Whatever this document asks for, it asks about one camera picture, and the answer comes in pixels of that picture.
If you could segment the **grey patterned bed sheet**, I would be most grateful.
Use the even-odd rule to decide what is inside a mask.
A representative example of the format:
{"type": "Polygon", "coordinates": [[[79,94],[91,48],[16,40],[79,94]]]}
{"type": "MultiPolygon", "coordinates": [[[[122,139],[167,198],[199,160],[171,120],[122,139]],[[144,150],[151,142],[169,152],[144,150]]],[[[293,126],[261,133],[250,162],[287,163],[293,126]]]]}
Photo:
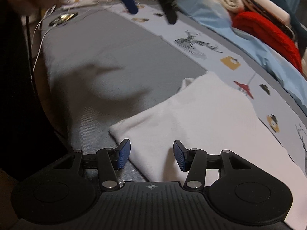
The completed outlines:
{"type": "Polygon", "coordinates": [[[304,171],[306,117],[263,67],[214,31],[180,15],[169,25],[160,9],[131,15],[119,3],[55,10],[43,20],[42,53],[60,135],[94,154],[120,142],[114,124],[178,93],[185,79],[214,73],[252,103],[258,119],[304,171]]]}

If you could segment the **light blue duvet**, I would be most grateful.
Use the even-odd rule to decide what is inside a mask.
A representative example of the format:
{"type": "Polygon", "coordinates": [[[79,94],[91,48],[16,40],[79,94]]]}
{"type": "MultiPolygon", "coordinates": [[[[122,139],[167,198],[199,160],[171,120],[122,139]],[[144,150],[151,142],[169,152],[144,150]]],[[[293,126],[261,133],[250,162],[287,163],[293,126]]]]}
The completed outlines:
{"type": "Polygon", "coordinates": [[[233,29],[229,13],[216,0],[176,2],[185,15],[227,39],[263,67],[306,113],[306,80],[290,62],[256,37],[233,29]]]}

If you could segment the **white folded cloth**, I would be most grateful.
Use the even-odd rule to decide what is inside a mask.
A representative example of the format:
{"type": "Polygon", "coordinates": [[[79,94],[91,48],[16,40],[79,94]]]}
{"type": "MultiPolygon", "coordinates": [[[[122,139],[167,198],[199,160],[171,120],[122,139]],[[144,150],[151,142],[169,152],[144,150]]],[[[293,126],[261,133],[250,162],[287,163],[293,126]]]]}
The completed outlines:
{"type": "Polygon", "coordinates": [[[290,15],[270,0],[254,0],[282,24],[290,25],[290,15]]]}

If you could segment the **red knitted blanket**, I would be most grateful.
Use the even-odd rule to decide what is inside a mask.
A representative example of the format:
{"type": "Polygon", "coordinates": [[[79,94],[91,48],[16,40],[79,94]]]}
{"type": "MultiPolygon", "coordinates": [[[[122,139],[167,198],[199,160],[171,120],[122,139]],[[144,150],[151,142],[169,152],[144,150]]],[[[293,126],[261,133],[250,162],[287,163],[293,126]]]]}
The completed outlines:
{"type": "Polygon", "coordinates": [[[232,26],[270,46],[302,73],[301,56],[297,46],[268,19],[256,12],[241,12],[233,18],[232,26]]]}

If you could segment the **dark teal shark plush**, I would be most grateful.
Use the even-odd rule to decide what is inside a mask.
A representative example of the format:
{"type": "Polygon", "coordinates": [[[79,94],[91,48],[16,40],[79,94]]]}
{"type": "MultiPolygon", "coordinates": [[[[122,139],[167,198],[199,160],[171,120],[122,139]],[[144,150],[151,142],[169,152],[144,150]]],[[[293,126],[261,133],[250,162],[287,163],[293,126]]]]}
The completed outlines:
{"type": "Polygon", "coordinates": [[[281,9],[283,9],[290,15],[290,24],[297,33],[299,53],[301,56],[304,55],[306,50],[306,30],[302,27],[295,13],[290,9],[289,5],[285,0],[270,0],[270,1],[278,5],[281,9]]]}

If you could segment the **white t-shirt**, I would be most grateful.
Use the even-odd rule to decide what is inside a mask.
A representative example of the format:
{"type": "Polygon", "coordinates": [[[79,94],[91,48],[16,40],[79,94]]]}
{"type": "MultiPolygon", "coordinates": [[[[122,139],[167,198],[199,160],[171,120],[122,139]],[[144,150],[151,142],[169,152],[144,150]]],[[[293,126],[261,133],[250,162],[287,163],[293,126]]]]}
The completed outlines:
{"type": "Polygon", "coordinates": [[[130,161],[152,182],[184,182],[173,143],[218,155],[228,149],[285,183],[293,195],[286,223],[306,229],[306,176],[258,119],[252,103],[214,73],[185,79],[178,93],[110,127],[131,141],[130,161]]]}

